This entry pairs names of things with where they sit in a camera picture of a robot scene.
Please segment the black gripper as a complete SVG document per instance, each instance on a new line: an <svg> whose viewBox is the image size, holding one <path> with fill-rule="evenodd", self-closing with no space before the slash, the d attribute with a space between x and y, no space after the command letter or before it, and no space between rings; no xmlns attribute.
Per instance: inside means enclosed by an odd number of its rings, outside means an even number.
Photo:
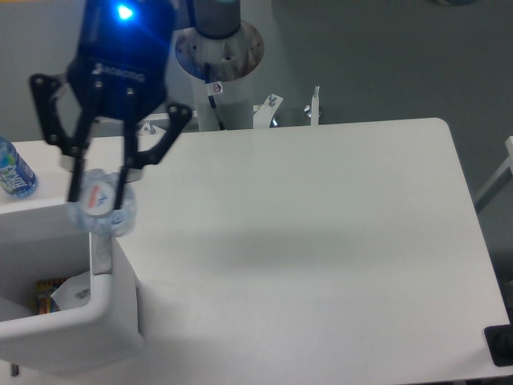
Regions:
<svg viewBox="0 0 513 385"><path fill-rule="evenodd" d="M160 141L139 151L137 124L167 97L165 72L176 9L170 1L86 1L75 57L67 67L67 82L81 112L75 133L65 133L57 100L66 84L61 75L33 74L29 85L42 135L58 147L63 167L71 173L67 200L77 202L96 116L123 120L123 165L114 210L123 206L125 184L133 171L157 165L191 120L191 108L166 106L169 127Z"/></svg>

